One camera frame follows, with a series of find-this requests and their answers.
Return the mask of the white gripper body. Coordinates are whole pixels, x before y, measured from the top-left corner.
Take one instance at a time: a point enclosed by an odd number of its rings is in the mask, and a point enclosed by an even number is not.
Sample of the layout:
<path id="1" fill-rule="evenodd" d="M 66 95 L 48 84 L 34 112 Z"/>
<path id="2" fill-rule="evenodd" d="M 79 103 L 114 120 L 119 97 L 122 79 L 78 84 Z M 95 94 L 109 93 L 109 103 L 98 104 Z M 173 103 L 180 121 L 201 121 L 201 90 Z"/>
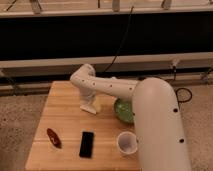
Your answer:
<path id="1" fill-rule="evenodd" d="M 81 91 L 80 92 L 80 108 L 91 114 L 96 114 L 97 110 L 93 105 L 95 101 L 95 92 L 94 91 Z"/>

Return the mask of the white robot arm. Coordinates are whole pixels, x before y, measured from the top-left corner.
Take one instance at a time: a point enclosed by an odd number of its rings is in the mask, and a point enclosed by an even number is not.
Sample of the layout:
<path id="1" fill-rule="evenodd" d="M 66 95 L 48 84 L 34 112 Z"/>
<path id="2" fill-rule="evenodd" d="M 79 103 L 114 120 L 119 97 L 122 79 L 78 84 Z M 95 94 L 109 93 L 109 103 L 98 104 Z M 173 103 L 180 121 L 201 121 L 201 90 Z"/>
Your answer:
<path id="1" fill-rule="evenodd" d="M 98 92 L 132 104 L 141 171 L 192 171 L 178 100 L 172 86 L 155 77 L 142 81 L 101 78 L 89 64 L 70 77 L 80 108 L 95 113 Z"/>

